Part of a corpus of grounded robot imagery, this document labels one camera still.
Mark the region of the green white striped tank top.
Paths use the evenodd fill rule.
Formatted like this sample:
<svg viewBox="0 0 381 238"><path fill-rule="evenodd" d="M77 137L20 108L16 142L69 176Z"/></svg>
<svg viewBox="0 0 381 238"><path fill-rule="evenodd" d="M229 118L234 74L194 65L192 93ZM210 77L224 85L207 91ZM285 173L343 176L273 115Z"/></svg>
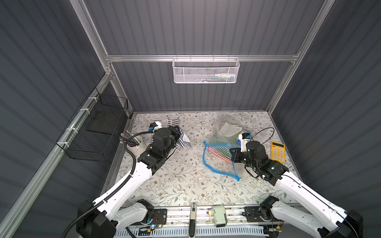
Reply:
<svg viewBox="0 0 381 238"><path fill-rule="evenodd" d="M214 135L212 136L211 140L207 144L215 145L215 144L229 143L232 145L233 148L240 148L240 146L237 144L237 140L238 140L239 134L242 134L244 132L251 133L249 130L242 128L238 124L223 122L217 125L217 127L215 128ZM231 159L230 147L223 146L218 148L220 150L224 150L223 153L228 155Z"/></svg>

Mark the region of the clear vacuum bag blue zipper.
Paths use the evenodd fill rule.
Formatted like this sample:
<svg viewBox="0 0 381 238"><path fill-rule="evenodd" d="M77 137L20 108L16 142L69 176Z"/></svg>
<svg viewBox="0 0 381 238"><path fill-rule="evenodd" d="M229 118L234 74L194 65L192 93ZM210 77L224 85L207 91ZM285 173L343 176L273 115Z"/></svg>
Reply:
<svg viewBox="0 0 381 238"><path fill-rule="evenodd" d="M204 142L203 164L213 173L240 181L240 167L247 155L247 144L254 141L255 149L263 149L273 138L275 129L260 121L261 115L227 112L216 117L212 134Z"/></svg>

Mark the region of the black white striped tank top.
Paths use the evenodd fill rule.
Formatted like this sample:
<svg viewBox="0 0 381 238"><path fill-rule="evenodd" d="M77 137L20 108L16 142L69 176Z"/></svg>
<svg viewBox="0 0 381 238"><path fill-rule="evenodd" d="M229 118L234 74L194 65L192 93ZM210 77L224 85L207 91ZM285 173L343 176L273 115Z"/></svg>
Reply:
<svg viewBox="0 0 381 238"><path fill-rule="evenodd" d="M169 126L179 126L180 125L180 120L179 119L165 119L161 121L161 126L163 128L167 128Z"/></svg>

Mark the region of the navy white striped tank top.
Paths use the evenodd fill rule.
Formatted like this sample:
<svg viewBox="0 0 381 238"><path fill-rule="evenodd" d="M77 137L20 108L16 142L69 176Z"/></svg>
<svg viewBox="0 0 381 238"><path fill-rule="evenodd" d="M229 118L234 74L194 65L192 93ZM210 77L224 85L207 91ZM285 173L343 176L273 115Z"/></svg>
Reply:
<svg viewBox="0 0 381 238"><path fill-rule="evenodd" d="M180 137L179 137L179 140L177 142L177 144L181 147L181 148L192 148L192 143L191 141L189 140L189 138L187 137L187 135L185 134L185 132L180 128Z"/></svg>

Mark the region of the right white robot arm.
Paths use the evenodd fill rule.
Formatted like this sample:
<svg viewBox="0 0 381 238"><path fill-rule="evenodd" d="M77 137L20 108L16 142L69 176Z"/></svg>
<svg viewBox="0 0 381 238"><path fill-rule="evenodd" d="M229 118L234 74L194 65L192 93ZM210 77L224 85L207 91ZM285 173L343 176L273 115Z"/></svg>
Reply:
<svg viewBox="0 0 381 238"><path fill-rule="evenodd" d="M233 163L251 168L258 178L282 190L302 205L306 212L268 196L259 205L254 216L265 222L285 221L315 238L362 238L363 217L356 211L346 211L308 187L279 161L269 159L258 141L244 144L245 149L231 148Z"/></svg>

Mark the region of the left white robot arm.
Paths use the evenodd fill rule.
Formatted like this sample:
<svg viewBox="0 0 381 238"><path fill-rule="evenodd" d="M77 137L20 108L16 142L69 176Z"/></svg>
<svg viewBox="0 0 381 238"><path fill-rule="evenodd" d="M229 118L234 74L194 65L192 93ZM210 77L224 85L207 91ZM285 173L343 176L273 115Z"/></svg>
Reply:
<svg viewBox="0 0 381 238"><path fill-rule="evenodd" d="M139 157L125 148L133 159L132 169L94 201L83 202L78 208L77 218L64 229L61 235L63 238L72 228L83 238L112 238L117 231L133 223L149 220L153 206L143 199L132 208L125 209L123 215L118 212L139 186L149 180L170 158L170 152L175 150L181 138L181 129L179 126L159 129L151 126L147 134L152 135L153 142Z"/></svg>

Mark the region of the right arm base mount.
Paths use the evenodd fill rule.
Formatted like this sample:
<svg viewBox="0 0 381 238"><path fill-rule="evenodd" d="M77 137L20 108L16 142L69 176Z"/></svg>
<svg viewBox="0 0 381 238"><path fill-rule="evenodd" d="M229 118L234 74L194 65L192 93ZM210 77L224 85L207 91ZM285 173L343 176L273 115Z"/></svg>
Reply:
<svg viewBox="0 0 381 238"><path fill-rule="evenodd" d="M263 215L259 206L246 206L244 212L241 213L248 222L278 222L283 224L284 221L274 218L272 215Z"/></svg>

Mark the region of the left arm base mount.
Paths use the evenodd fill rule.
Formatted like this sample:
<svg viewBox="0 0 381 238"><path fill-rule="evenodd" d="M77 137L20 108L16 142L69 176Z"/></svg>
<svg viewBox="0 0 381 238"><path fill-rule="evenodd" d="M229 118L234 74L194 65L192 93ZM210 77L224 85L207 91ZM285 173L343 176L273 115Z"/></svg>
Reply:
<svg viewBox="0 0 381 238"><path fill-rule="evenodd" d="M147 226L147 225L166 225L168 217L168 209L155 208L148 219L141 222L135 222L132 226Z"/></svg>

